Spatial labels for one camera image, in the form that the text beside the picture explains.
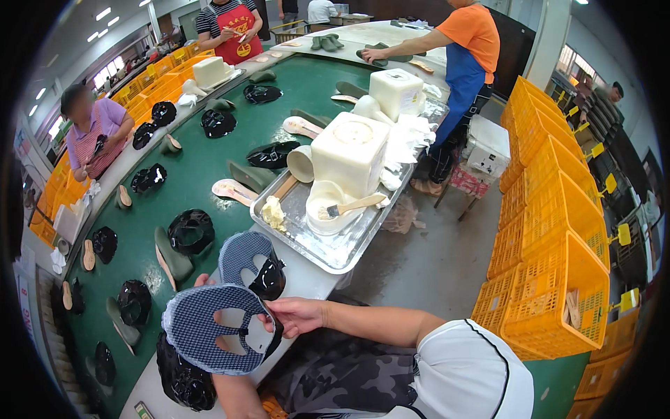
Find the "camouflage pants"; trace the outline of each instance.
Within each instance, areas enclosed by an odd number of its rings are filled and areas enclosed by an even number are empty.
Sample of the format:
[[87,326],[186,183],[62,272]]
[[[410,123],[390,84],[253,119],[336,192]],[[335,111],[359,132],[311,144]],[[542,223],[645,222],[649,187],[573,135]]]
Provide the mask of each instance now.
[[415,354],[415,349],[318,329],[302,335],[268,378],[290,418],[386,414],[417,398],[410,387],[418,371]]

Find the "metal tray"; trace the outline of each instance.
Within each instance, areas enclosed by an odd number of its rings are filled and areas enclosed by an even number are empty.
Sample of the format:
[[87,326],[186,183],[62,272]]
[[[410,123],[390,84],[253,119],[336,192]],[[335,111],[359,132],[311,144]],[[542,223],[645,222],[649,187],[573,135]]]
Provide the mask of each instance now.
[[[443,103],[427,99],[426,111],[421,115],[428,118],[431,123],[440,124],[448,112]],[[391,212],[395,201],[400,197],[403,189],[409,182],[414,171],[414,164],[403,164],[400,170],[400,188],[390,192],[383,185],[379,185],[377,192],[382,192],[389,197],[391,204],[378,210],[368,207],[347,228],[333,236],[321,236],[315,234],[307,226],[305,204],[310,195],[312,184],[296,182],[288,192],[279,200],[281,209],[286,214],[284,227],[286,233],[281,233],[270,227],[261,215],[261,209],[265,205],[267,197],[274,194],[289,179],[291,174],[288,169],[275,179],[263,193],[251,204],[249,209],[251,218],[270,234],[283,241],[296,252],[300,253],[324,271],[331,274],[345,274],[354,268],[365,249],[372,241],[381,224]]]

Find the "orange t-shirt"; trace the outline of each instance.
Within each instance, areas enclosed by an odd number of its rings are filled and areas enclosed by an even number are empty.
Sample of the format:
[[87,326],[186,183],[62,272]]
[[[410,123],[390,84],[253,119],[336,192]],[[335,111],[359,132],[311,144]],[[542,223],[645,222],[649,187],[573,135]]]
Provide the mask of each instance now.
[[485,83],[493,83],[493,72],[500,55],[500,36],[491,13],[482,5],[461,7],[436,28],[470,51],[486,71]]

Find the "black cap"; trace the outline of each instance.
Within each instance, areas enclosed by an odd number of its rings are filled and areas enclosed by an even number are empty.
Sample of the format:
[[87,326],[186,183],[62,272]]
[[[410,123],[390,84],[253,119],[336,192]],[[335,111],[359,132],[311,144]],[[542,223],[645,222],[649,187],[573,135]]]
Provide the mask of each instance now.
[[82,93],[90,94],[89,89],[83,84],[73,84],[66,88],[60,95],[60,112],[67,116],[72,110],[72,105]]
[[619,91],[619,95],[620,95],[621,98],[623,99],[623,98],[624,98],[624,89],[621,87],[621,84],[620,84],[619,82],[614,82],[614,84],[612,85],[612,87],[616,87],[616,90]]

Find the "purple shirt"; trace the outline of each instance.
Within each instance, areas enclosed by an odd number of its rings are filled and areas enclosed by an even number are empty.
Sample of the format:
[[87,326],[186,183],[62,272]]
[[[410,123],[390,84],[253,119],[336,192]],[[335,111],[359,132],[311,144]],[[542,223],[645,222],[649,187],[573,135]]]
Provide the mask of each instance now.
[[[107,136],[114,135],[121,126],[121,121],[126,113],[125,108],[108,98],[102,98],[96,101],[96,103],[98,104],[98,112],[100,113],[100,124],[103,126],[103,134]],[[95,107],[93,107],[90,112],[91,131],[93,131],[95,124]],[[74,144],[83,140],[87,135],[87,133],[81,131],[73,124],[72,128],[68,131],[68,135],[65,136],[65,143],[69,150],[68,155],[70,156],[71,170],[81,167],[77,154],[74,152]]]

